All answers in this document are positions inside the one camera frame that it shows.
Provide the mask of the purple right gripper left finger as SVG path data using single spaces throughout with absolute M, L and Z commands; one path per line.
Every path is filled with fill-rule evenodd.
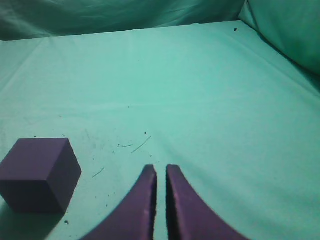
M 157 173 L 144 166 L 139 178 L 120 204 L 83 240 L 152 240 L 157 205 Z

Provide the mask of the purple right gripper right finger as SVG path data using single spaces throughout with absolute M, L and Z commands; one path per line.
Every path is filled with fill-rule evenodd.
M 166 224 L 169 240 L 245 240 L 196 193 L 175 164 L 166 167 Z

